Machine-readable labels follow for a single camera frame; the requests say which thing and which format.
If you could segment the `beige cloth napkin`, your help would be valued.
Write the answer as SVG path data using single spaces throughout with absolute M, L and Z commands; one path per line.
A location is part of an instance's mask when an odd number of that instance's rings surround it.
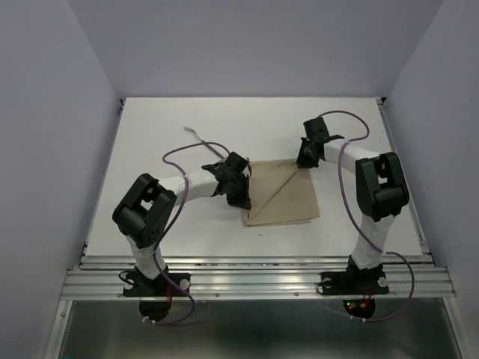
M 320 217 L 310 171 L 294 159 L 252 162 L 249 197 L 251 209 L 242 212 L 247 227 L 306 224 Z

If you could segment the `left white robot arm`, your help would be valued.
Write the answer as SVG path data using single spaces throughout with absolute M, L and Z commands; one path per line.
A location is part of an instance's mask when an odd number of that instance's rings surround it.
M 174 208 L 204 197 L 224 195 L 229 206 L 251 208 L 246 160 L 224 160 L 203 165 L 199 170 L 179 177 L 156 179 L 140 175 L 116 206 L 112 220 L 127 238 L 142 274 L 141 286 L 151 295 L 166 288 L 166 264 L 159 243 L 167 232 Z

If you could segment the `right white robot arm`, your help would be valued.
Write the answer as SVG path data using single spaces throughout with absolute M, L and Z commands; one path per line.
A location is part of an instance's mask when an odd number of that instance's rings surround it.
M 361 223 L 353 226 L 359 233 L 350 255 L 354 266 L 344 274 L 344 283 L 353 292 L 361 292 L 371 283 L 369 271 L 382 265 L 388 232 L 409 203 L 409 190 L 399 156 L 394 152 L 377 153 L 351 144 L 339 135 L 302 138 L 296 164 L 299 168 L 317 168 L 321 161 L 338 166 L 338 181 L 347 214 L 353 214 L 347 203 L 342 171 L 355 176 L 356 203 Z

